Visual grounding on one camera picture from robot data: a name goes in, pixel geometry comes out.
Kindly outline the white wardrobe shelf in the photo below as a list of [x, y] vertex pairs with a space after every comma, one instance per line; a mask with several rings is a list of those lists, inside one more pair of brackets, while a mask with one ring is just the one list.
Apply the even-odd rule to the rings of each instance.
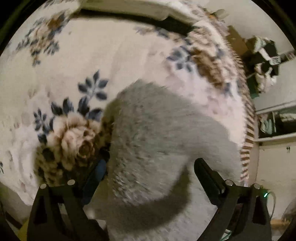
[[254, 100], [258, 116], [256, 181], [271, 191], [268, 209], [281, 219], [295, 201], [295, 61], [280, 65], [274, 86]]

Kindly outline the folded white pants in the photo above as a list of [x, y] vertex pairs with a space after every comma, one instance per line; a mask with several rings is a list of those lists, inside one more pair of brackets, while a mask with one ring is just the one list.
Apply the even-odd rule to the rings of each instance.
[[198, 17], [180, 1], [79, 1], [84, 11], [148, 23], [170, 32], [186, 35]]

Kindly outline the grey fluffy pants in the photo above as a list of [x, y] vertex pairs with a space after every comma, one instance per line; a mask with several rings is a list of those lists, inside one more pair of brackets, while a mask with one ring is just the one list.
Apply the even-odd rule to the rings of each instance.
[[113, 240], [196, 240], [215, 213], [194, 173], [203, 158], [238, 182], [236, 144], [223, 125], [165, 87], [138, 80], [108, 106], [107, 228]]

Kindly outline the brown checkered blanket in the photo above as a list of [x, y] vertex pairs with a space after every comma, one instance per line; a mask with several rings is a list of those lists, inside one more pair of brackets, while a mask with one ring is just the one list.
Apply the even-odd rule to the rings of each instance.
[[240, 149], [240, 159], [241, 181], [247, 182], [250, 151], [254, 146], [255, 110], [247, 87], [244, 66], [226, 39], [228, 30], [222, 21], [199, 6], [192, 13], [198, 16], [190, 38], [194, 41], [192, 53], [199, 73], [206, 76], [216, 89], [227, 93], [230, 93], [230, 84], [236, 84], [244, 105], [244, 142]]

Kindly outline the white nightstand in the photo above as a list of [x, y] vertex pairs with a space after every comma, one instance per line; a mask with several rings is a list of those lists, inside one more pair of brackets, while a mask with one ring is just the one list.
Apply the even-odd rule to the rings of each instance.
[[229, 13], [225, 9], [218, 9], [211, 12], [209, 16], [217, 20], [225, 20], [229, 16]]

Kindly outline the floral bed sheet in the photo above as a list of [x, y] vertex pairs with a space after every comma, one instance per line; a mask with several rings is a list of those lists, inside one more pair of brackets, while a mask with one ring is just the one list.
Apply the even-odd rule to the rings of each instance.
[[[114, 120], [105, 112], [138, 80], [191, 102], [224, 126], [240, 152], [242, 99], [236, 84], [227, 93], [199, 73], [190, 38], [195, 25], [181, 35], [132, 19], [79, 16], [80, 10], [79, 1], [44, 3], [1, 54], [1, 183], [20, 199], [18, 214], [32, 207], [41, 184], [80, 182], [96, 162], [110, 159]], [[85, 208], [106, 227], [108, 170], [107, 162]]]

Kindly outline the brown cardboard box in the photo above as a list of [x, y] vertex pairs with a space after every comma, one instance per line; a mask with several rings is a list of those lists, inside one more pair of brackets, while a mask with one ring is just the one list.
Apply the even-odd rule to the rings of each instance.
[[239, 55], [243, 56], [248, 52], [247, 45], [243, 37], [234, 29], [233, 26], [228, 26], [228, 35], [226, 36], [228, 42], [233, 50]]

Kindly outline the chair with piled clothes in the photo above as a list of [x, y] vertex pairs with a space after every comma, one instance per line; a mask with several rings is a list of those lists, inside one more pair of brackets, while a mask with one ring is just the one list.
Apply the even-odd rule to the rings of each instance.
[[276, 84], [281, 63], [275, 42], [271, 39], [253, 36], [247, 39], [246, 46], [251, 52], [244, 61], [255, 76], [258, 92], [268, 92]]

